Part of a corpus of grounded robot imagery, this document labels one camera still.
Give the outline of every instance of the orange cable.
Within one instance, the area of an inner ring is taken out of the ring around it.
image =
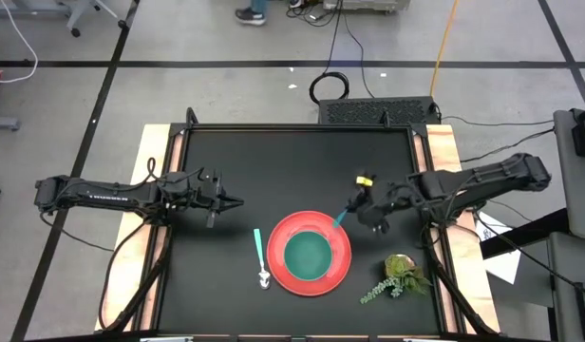
[[[436,79],[438,78],[438,67],[441,64],[441,57],[443,57],[444,46],[446,45],[446,37],[448,37],[448,32],[451,29],[453,24],[453,18],[455,18],[455,11],[457,10],[457,5],[459,4],[460,0],[455,0],[453,3],[453,9],[451,10],[451,14],[448,16],[448,22],[446,23],[446,29],[444,30],[444,37],[443,42],[441,43],[441,49],[438,51],[438,58],[436,59],[436,66],[434,67],[434,74],[432,75],[432,82],[429,86],[429,96],[434,96],[434,87],[436,86]]]

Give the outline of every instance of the teal spoon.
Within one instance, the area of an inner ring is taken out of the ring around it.
[[[337,219],[332,223],[332,226],[334,228],[337,228],[339,225],[341,225],[341,221],[343,220],[343,218],[346,216],[347,213],[348,213],[348,209],[345,209],[341,214],[339,214]]]
[[[255,229],[255,245],[258,254],[258,262],[261,265],[261,272],[258,273],[258,284],[261,289],[267,290],[270,287],[270,273],[265,271],[265,262],[263,261],[263,242],[261,242],[261,231]]]

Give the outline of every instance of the white cable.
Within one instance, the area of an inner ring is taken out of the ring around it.
[[[35,58],[35,65],[33,66],[33,70],[30,72],[29,75],[24,76],[24,77],[19,77],[17,79],[13,79],[13,80],[0,80],[0,84],[8,84],[8,83],[14,83],[14,82],[18,82],[18,81],[24,81],[24,80],[30,78],[31,76],[33,76],[33,74],[35,74],[35,70],[37,69],[37,64],[39,64],[39,59],[37,58],[37,55],[35,54],[35,51],[33,50],[33,48],[28,44],[27,39],[25,39],[23,34],[20,33],[20,29],[18,29],[18,27],[16,26],[16,23],[14,22],[14,18],[12,18],[11,13],[9,12],[8,5],[6,5],[4,0],[0,0],[0,1],[1,1],[1,4],[4,6],[4,8],[6,9],[6,12],[8,13],[8,17],[9,17],[9,20],[11,21],[11,25],[14,26],[14,29],[16,30],[16,32],[18,32],[18,35],[20,36],[20,39],[22,39],[23,42],[25,42],[25,45],[27,46],[27,48],[30,50],[30,52],[33,54],[33,57]]]

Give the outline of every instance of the chair leg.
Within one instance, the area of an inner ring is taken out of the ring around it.
[[[90,7],[91,0],[77,0],[75,7],[73,8],[73,12],[71,16],[68,18],[68,22],[66,23],[66,28],[69,30],[73,30],[75,23],[80,19],[82,14]]]
[[[119,19],[118,15],[115,14],[115,12],[113,10],[111,10],[107,5],[105,5],[102,0],[94,0],[94,2],[97,3],[101,7],[101,9],[109,12],[109,14],[111,14],[112,17],[114,17],[115,19]]]

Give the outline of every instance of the white paper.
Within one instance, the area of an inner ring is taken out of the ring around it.
[[[504,224],[494,218],[479,213],[481,219],[499,234],[509,231],[511,228],[501,227]],[[481,241],[489,238],[498,238],[493,232],[488,230],[480,221],[476,222],[476,232],[481,236]],[[517,277],[517,270],[519,268],[520,252],[514,251],[500,256],[493,256],[484,261],[486,271],[493,276],[503,279],[514,285],[514,280]]]

